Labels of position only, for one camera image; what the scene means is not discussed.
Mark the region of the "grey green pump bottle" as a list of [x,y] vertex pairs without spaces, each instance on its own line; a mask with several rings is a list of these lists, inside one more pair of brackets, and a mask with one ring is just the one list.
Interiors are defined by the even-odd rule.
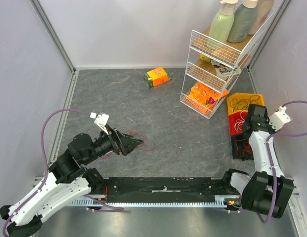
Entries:
[[258,14],[257,3],[257,0],[244,0],[235,10],[228,42],[239,43],[246,39]]

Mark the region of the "yellow snack packet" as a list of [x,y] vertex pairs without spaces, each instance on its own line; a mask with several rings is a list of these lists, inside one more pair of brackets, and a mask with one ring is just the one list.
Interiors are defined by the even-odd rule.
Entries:
[[202,60],[202,61],[205,61],[205,62],[211,62],[211,58],[206,56],[206,55],[203,55],[203,54],[199,54],[199,59]]

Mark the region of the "orange purple snack box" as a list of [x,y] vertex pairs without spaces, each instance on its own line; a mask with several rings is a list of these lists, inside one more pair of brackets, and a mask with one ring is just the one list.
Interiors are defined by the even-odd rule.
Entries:
[[209,96],[209,104],[205,104],[207,108],[211,109],[216,101],[222,97],[225,97],[229,94],[229,91],[227,89],[224,90],[223,93],[217,92],[216,90],[206,86],[205,84],[202,84],[200,82],[197,82],[197,87],[200,89],[203,89],[206,91],[206,93]]

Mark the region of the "beige pink bottle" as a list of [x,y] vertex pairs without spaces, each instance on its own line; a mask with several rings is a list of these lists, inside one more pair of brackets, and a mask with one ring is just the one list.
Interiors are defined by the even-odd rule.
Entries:
[[275,0],[258,0],[257,3],[258,14],[256,19],[254,20],[251,29],[248,32],[248,35],[250,36],[254,35],[258,31],[258,29],[263,25],[263,23],[269,16],[269,13],[274,5],[274,2]]

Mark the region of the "orange green snack box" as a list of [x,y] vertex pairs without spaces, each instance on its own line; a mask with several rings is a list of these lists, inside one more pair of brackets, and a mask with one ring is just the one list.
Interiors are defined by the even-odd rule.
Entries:
[[153,88],[158,85],[164,84],[170,79],[171,77],[162,67],[155,68],[144,74],[144,80],[148,88]]

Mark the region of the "black storage bin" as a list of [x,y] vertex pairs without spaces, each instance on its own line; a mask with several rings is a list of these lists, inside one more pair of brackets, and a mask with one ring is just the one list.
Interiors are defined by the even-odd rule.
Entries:
[[249,141],[243,134],[231,136],[232,157],[234,159],[253,160],[253,151]]

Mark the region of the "light green pump bottle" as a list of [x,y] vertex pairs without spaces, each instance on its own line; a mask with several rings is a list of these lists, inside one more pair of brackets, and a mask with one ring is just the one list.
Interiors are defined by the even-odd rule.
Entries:
[[226,43],[234,22],[234,10],[237,0],[221,0],[209,31],[207,48],[217,50]]

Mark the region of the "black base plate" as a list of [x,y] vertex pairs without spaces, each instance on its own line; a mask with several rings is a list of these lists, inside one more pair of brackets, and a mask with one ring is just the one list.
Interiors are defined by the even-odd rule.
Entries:
[[225,178],[210,177],[108,177],[100,185],[99,194],[108,197],[130,193],[202,193],[230,195],[238,193]]

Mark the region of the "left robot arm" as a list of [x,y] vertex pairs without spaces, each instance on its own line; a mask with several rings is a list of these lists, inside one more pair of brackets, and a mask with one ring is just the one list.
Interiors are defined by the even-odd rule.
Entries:
[[25,197],[0,208],[0,216],[5,220],[3,236],[30,237],[71,201],[99,194],[105,186],[104,178],[97,169],[86,166],[111,152],[127,156],[142,144],[142,139],[112,128],[108,133],[102,131],[96,140],[85,133],[76,135]]

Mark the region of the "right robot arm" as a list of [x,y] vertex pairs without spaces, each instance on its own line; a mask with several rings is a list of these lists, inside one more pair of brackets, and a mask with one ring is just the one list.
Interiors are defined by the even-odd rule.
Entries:
[[229,177],[221,182],[226,194],[239,192],[244,210],[267,219],[282,217],[294,189],[293,181],[278,164],[274,148],[274,136],[290,121],[284,105],[269,116],[265,106],[250,104],[242,129],[252,149],[255,173],[249,176],[229,169]]

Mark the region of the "orange snack box front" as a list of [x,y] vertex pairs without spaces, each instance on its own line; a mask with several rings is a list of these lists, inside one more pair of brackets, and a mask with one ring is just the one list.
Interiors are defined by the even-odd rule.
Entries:
[[209,104],[209,96],[206,91],[196,86],[191,87],[188,96],[199,103]]

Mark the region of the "yellow storage bin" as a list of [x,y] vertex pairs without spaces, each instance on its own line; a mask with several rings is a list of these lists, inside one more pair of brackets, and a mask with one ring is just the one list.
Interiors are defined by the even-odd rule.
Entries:
[[228,115],[239,111],[248,111],[250,104],[264,106],[262,94],[237,92],[227,97]]

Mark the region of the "red storage bin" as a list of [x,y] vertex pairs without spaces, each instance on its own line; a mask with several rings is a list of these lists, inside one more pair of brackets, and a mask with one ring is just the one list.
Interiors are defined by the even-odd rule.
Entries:
[[247,114],[247,111],[239,111],[228,116],[231,136],[243,133],[243,124]]

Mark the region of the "white snack pouch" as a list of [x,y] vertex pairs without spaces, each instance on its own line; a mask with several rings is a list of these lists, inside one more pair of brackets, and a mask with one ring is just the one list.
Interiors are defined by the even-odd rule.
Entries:
[[231,76],[241,73],[241,69],[239,67],[230,68],[216,60],[211,60],[211,64],[216,71],[216,76],[222,80],[228,80]]

